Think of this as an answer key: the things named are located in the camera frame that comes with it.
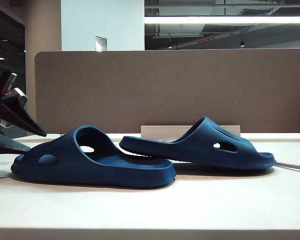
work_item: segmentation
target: wall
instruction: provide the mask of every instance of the wall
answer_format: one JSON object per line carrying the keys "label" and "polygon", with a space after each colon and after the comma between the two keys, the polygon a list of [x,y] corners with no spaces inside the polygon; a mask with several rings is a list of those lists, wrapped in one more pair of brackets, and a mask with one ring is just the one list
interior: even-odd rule
{"label": "wall", "polygon": [[300,49],[41,52],[35,66],[48,133],[138,133],[202,116],[243,133],[300,132]]}
{"label": "wall", "polygon": [[25,7],[27,111],[36,119],[35,56],[61,50],[61,0],[28,0]]}
{"label": "wall", "polygon": [[61,0],[62,50],[95,51],[95,36],[108,50],[144,50],[144,0]]}

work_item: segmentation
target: ceiling pipe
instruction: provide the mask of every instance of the ceiling pipe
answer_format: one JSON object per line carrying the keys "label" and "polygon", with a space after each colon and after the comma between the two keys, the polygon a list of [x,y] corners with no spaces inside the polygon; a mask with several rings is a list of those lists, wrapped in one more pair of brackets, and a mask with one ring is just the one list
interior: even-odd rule
{"label": "ceiling pipe", "polygon": [[[171,38],[199,38],[202,35],[172,35]],[[166,39],[166,36],[154,36],[153,39]]]}
{"label": "ceiling pipe", "polygon": [[285,4],[285,3],[259,3],[259,4],[205,4],[205,3],[178,3],[178,4],[146,4],[145,9],[166,9],[178,7],[205,7],[205,8],[300,8],[300,4]]}
{"label": "ceiling pipe", "polygon": [[146,32],[145,35],[155,34],[224,34],[225,32],[231,34],[240,34],[240,31],[161,31],[161,32]]}

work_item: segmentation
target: fluorescent light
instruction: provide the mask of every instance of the fluorescent light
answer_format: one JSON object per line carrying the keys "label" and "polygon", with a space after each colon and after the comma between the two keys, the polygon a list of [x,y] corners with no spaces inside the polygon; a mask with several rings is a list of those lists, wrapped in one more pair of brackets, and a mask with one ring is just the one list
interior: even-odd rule
{"label": "fluorescent light", "polygon": [[300,16],[146,16],[145,24],[300,24]]}

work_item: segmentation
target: ceiling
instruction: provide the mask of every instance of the ceiling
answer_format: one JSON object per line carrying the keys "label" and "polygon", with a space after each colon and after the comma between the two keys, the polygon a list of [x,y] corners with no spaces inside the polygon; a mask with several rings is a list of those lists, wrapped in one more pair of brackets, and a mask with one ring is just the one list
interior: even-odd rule
{"label": "ceiling", "polygon": [[[300,0],[145,0],[144,4],[145,17],[300,16]],[[238,48],[238,41],[232,46],[225,46],[224,41],[217,40],[240,40],[248,34],[251,35],[251,32],[254,32],[255,35],[263,34],[265,36],[262,31],[264,29],[269,29],[268,32],[273,31],[270,36],[266,34],[268,39],[275,38],[275,32],[285,32],[282,24],[146,24],[145,49],[168,49],[169,45],[172,46],[172,50],[206,49],[212,47],[211,42],[221,44],[214,44],[214,48]]]}

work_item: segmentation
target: slide sandal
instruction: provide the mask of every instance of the slide sandal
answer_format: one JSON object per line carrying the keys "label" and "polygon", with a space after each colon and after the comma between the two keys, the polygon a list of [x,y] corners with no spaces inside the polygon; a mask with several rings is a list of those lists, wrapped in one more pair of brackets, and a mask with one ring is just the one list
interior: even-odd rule
{"label": "slide sandal", "polygon": [[125,136],[119,145],[140,155],[231,169],[266,169],[276,163],[272,153],[257,152],[250,141],[223,129],[208,117],[201,118],[172,142]]}
{"label": "slide sandal", "polygon": [[[94,151],[83,152],[80,146]],[[170,161],[125,154],[91,125],[80,126],[17,156],[11,170],[31,182],[130,188],[160,187],[176,176]]]}

